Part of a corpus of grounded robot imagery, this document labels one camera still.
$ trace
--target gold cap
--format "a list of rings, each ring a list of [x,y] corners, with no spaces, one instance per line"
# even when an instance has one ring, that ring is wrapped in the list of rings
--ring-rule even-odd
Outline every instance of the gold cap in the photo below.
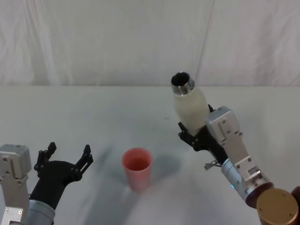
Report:
[[[279,188],[264,191],[257,199],[256,209],[263,225],[295,225],[298,221],[296,199]]]

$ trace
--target table surface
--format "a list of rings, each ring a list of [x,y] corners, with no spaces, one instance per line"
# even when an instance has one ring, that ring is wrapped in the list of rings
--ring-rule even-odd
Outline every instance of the table surface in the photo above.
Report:
[[[247,150],[278,188],[300,184],[300,89],[203,87],[213,107],[232,108]],[[1,87],[0,143],[26,145],[31,163],[56,142],[52,160],[75,163],[86,144],[94,163],[70,184],[57,207],[59,225],[257,225],[256,211],[230,187],[213,157],[178,137],[169,87]],[[153,183],[131,192],[122,154],[144,147]],[[31,191],[38,181],[29,173]],[[0,211],[4,209],[0,195]]]

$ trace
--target white bottle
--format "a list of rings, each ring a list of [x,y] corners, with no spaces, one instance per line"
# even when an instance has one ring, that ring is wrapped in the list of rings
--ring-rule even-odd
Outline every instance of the white bottle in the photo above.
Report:
[[[210,110],[202,91],[188,73],[179,72],[172,79],[174,109],[188,132],[195,136],[205,126]]]

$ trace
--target pink cup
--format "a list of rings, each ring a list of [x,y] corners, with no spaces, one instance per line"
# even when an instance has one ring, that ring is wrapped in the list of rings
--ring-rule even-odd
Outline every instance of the pink cup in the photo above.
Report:
[[[133,148],[126,151],[122,157],[122,164],[132,190],[140,192],[151,182],[151,153],[143,148]]]

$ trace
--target white curtain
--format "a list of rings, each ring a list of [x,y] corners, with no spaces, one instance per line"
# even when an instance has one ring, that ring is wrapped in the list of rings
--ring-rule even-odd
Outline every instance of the white curtain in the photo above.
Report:
[[[300,84],[298,0],[1,0],[1,85]]]

